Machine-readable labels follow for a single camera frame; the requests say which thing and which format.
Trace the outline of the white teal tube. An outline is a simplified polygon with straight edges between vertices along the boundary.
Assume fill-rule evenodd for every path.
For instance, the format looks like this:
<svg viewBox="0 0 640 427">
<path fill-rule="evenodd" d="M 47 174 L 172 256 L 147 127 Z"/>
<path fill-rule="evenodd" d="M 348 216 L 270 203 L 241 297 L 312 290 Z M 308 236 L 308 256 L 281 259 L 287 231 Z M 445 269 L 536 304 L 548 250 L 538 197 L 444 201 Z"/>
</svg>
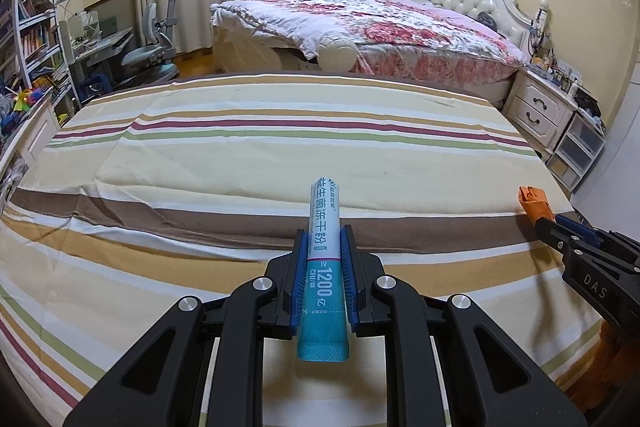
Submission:
<svg viewBox="0 0 640 427">
<path fill-rule="evenodd" d="M 341 259 L 338 186 L 329 178 L 320 178 L 310 190 L 299 360 L 341 363 L 349 358 Z"/>
</svg>

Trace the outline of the orange paper bag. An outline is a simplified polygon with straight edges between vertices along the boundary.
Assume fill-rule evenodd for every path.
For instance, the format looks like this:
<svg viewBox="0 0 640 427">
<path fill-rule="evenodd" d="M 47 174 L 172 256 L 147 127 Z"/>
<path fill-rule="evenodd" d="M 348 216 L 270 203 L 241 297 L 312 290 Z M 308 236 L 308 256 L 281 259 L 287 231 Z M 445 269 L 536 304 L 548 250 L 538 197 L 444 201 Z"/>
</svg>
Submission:
<svg viewBox="0 0 640 427">
<path fill-rule="evenodd" d="M 555 220 L 546 193 L 539 187 L 520 186 L 518 188 L 518 202 L 526 213 L 527 218 L 533 225 L 540 219 L 549 221 Z"/>
</svg>

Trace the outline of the white sliding wardrobe door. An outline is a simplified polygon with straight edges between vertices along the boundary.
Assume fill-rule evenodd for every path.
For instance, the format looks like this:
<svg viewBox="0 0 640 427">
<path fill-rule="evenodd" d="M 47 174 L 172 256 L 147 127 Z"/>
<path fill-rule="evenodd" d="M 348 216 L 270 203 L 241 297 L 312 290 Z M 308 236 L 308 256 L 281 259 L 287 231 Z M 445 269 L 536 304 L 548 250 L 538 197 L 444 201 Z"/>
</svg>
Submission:
<svg viewBox="0 0 640 427">
<path fill-rule="evenodd" d="M 639 95 L 636 64 L 604 150 L 570 199 L 590 225 L 632 239 L 640 232 Z"/>
</svg>

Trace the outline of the plastic drawer unit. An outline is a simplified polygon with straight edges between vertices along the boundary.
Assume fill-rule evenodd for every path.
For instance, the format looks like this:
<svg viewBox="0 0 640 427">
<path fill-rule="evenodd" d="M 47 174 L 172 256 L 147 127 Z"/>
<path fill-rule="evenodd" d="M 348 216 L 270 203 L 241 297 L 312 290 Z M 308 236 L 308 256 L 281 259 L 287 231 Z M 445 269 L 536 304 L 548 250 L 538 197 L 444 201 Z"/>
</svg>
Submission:
<svg viewBox="0 0 640 427">
<path fill-rule="evenodd" d="M 546 162 L 553 178 L 567 193 L 574 193 L 600 156 L 605 133 L 599 119 L 582 109 L 574 113 Z"/>
</svg>

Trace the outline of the white nightstand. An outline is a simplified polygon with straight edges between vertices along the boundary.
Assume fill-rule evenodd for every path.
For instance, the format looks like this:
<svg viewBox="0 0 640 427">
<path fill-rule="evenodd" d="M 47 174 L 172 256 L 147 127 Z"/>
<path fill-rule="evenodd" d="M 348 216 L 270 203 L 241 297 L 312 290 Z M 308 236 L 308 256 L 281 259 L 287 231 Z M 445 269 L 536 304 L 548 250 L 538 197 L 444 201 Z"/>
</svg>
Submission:
<svg viewBox="0 0 640 427">
<path fill-rule="evenodd" d="M 546 161 L 578 109 L 574 98 L 527 68 L 521 68 L 502 113 Z"/>
</svg>

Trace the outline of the striped bed sheet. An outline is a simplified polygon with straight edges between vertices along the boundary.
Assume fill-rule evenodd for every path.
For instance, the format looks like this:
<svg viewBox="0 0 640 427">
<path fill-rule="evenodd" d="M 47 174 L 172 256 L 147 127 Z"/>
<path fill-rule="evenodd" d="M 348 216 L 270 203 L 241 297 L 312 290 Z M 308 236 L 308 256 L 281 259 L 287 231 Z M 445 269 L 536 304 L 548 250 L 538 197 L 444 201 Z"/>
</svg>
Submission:
<svg viewBox="0 0 640 427">
<path fill-rule="evenodd" d="M 381 79 L 205 78 L 89 103 L 1 216 L 1 360 L 49 426 L 179 298 L 228 295 L 292 248 L 311 185 L 385 268 L 468 294 L 562 388 L 600 317 L 563 281 L 518 190 L 570 202 L 480 98 Z"/>
</svg>

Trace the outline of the floral pink quilt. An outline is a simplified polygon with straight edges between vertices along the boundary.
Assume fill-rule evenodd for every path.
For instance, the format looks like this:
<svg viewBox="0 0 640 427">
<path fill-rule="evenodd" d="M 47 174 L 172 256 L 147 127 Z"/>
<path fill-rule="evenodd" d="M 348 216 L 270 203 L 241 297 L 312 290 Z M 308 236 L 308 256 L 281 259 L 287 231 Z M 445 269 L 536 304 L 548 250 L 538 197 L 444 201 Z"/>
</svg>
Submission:
<svg viewBox="0 0 640 427">
<path fill-rule="evenodd" d="M 520 48 L 460 13 L 410 0 L 230 0 L 213 28 L 297 51 L 325 72 L 481 86 L 524 64 Z"/>
</svg>

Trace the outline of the grey desk chair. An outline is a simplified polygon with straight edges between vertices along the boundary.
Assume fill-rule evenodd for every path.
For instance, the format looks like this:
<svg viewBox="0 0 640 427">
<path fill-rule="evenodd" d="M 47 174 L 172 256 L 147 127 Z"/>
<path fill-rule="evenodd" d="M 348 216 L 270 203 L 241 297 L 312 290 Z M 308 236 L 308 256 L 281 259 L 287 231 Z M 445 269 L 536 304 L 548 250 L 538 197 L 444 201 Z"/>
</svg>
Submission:
<svg viewBox="0 0 640 427">
<path fill-rule="evenodd" d="M 174 64 L 176 48 L 172 41 L 174 27 L 178 24 L 177 1 L 168 0 L 165 18 L 158 17 L 155 2 L 145 7 L 142 17 L 145 45 L 127 53 L 122 59 L 122 68 L 130 72 L 130 76 L 120 84 L 123 88 L 137 88 L 179 76 L 179 69 Z"/>
</svg>

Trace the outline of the grey study desk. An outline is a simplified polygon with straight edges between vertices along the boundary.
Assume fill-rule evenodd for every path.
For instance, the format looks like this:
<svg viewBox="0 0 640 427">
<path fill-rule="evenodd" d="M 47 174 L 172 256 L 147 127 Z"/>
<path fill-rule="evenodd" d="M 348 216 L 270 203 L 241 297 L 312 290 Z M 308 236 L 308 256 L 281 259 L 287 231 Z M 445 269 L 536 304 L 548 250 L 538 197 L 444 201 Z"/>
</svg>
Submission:
<svg viewBox="0 0 640 427">
<path fill-rule="evenodd" d="M 62 9 L 58 20 L 63 57 L 74 87 L 80 88 L 91 67 L 99 66 L 122 53 L 134 38 L 134 28 L 124 27 L 104 35 L 96 12 L 72 13 L 68 5 L 72 0 L 55 0 L 55 9 Z"/>
</svg>

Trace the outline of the white bookshelf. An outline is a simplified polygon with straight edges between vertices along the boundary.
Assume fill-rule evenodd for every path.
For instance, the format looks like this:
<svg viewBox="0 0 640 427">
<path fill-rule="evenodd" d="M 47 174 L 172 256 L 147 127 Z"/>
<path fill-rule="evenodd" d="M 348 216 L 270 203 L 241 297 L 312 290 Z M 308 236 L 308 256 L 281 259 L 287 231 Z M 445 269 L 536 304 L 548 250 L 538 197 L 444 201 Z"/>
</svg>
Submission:
<svg viewBox="0 0 640 427">
<path fill-rule="evenodd" d="M 58 116 L 78 109 L 61 34 L 70 0 L 1 0 L 1 80 L 12 92 L 50 88 Z"/>
</svg>

